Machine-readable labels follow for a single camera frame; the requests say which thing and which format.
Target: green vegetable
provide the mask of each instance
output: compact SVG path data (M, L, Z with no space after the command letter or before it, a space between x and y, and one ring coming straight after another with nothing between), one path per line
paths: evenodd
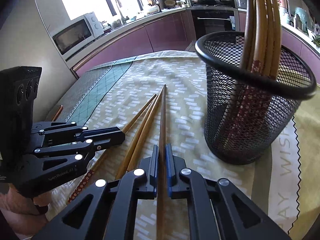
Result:
M312 41L317 47L320 47L320 35L316 35Z

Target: basket rim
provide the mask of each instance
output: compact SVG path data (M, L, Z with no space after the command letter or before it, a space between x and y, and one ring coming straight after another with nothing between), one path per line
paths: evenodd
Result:
M281 96L283 98L287 99L293 99L293 100L307 100L311 99L316 94L316 78L309 68L309 66L294 52L292 52L290 49L288 49L285 46L281 46L281 49L284 49L288 53L294 55L297 60L300 61L301 65L303 65L308 72L311 84L307 87L294 87L287 84L283 84L280 82L277 82L276 80L270 79L267 76L260 76L254 73L251 73L247 70L240 69L237 66L231 65L229 63L226 63L222 61L221 59L213 56L210 54L205 48L204 43L208 39L212 39L213 37L217 36L226 36L226 35L232 35L232 36L243 36L243 32L235 32L235 31L225 31L225 32L215 32L215 33L209 33L201 38L199 38L195 44L196 53L205 63L210 65L211 67L215 68L216 70L224 73L225 75L243 82L246 85L250 85L252 87L259 88L263 91L266 91L268 93L271 93L276 96Z

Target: built-in oven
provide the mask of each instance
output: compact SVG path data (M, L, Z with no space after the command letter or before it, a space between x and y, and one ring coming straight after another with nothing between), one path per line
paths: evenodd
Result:
M196 38L223 31L239 31L239 13L234 8L192 8Z

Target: white microwave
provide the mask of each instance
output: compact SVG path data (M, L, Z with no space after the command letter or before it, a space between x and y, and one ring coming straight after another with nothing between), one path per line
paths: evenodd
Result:
M83 46L103 34L102 24L94 12L86 13L72 20L52 36L62 57L67 60Z

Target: black mesh basket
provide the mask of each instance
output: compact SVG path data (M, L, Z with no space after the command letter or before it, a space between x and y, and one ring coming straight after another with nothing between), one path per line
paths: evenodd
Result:
M258 159L316 91L310 68L285 47L276 80L238 68L243 43L244 33L233 31L196 43L207 71L205 140L217 157L239 165Z

